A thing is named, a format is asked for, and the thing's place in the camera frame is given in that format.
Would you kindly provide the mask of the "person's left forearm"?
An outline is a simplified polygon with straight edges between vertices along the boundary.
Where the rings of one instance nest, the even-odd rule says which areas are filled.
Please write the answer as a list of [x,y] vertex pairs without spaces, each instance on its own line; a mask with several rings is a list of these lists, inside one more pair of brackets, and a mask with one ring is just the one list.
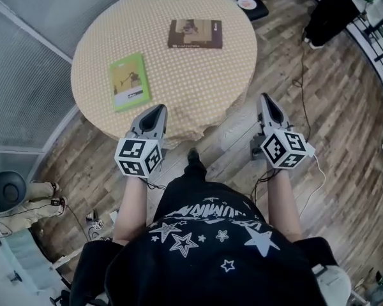
[[126,245],[146,228],[147,184],[128,177],[123,200],[114,224],[112,241]]

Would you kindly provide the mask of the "brown cover book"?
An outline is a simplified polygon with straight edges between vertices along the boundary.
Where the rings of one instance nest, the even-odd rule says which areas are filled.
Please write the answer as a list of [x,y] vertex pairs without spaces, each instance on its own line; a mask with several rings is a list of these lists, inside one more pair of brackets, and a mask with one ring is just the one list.
[[222,49],[222,22],[207,19],[172,20],[167,45],[169,48]]

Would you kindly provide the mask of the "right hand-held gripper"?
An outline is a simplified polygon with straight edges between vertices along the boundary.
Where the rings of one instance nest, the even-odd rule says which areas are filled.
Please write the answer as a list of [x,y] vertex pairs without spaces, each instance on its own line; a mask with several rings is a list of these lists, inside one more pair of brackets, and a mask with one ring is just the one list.
[[261,94],[259,106],[267,126],[250,141],[252,159],[266,160],[274,169],[294,169],[307,156],[305,137],[292,130],[284,109],[270,95]]

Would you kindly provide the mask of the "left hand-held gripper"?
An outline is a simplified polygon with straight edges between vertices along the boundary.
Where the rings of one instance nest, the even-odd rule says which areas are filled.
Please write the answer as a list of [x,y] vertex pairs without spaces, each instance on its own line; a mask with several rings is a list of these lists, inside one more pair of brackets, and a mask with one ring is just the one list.
[[[159,104],[134,118],[131,131],[119,139],[114,155],[124,176],[148,179],[161,164],[163,155],[157,139],[162,139],[166,133],[167,117],[167,107]],[[135,132],[141,132],[145,136],[139,136]]]

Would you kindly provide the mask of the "grey hip pouch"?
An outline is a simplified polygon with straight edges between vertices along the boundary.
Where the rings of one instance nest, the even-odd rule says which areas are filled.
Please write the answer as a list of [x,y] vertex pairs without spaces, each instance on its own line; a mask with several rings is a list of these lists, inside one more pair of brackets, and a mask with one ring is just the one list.
[[350,277],[339,266],[318,264],[312,268],[327,306],[346,306],[352,286]]

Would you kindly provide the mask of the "person's right forearm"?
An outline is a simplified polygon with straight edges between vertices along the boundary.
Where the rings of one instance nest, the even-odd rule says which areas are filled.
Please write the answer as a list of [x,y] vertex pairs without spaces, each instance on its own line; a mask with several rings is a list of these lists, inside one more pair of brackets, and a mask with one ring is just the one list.
[[289,241],[302,239],[296,200],[287,170],[281,170],[267,182],[269,224]]

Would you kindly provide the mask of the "small grey white device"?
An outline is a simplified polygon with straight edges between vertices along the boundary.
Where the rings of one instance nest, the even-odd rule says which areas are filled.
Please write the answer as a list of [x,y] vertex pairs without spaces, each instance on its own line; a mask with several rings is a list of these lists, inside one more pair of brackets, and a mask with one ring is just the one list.
[[93,240],[100,235],[98,231],[103,228],[103,223],[98,217],[98,213],[95,209],[86,215],[86,224],[88,226],[87,235],[90,240]]

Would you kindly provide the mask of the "green cover book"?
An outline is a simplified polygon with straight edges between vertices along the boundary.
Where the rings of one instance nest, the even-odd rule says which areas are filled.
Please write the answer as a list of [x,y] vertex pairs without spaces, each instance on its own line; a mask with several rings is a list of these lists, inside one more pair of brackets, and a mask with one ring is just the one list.
[[109,66],[115,112],[138,107],[152,100],[143,55],[128,55]]

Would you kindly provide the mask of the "person's black shoe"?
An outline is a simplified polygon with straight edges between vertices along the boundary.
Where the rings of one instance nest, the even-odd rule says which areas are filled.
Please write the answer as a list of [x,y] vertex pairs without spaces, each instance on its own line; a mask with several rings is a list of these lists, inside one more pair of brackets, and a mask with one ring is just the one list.
[[202,165],[202,163],[200,161],[200,154],[195,147],[191,148],[188,151],[187,160],[188,160],[189,166],[200,166],[200,165]]

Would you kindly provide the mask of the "yellow checked tablecloth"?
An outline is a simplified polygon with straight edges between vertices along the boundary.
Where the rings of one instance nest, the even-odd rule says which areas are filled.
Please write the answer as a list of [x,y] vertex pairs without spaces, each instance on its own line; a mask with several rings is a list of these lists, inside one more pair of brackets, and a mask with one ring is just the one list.
[[[176,19],[222,23],[221,49],[170,48]],[[141,53],[151,104],[164,104],[169,116],[165,146],[199,140],[210,126],[244,103],[257,62],[257,40],[248,17],[231,0],[119,0],[101,13],[79,41],[71,66],[75,102],[94,126],[120,138],[144,106],[113,108],[109,68]]]

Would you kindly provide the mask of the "person's black star shirt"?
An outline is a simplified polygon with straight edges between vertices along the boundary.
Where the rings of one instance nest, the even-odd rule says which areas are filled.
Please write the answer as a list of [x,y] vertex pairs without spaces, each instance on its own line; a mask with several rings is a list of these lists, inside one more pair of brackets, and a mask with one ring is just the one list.
[[148,228],[126,245],[84,246],[70,306],[100,294],[108,306],[326,306],[313,267],[335,264],[324,238],[289,241],[193,161],[167,186]]

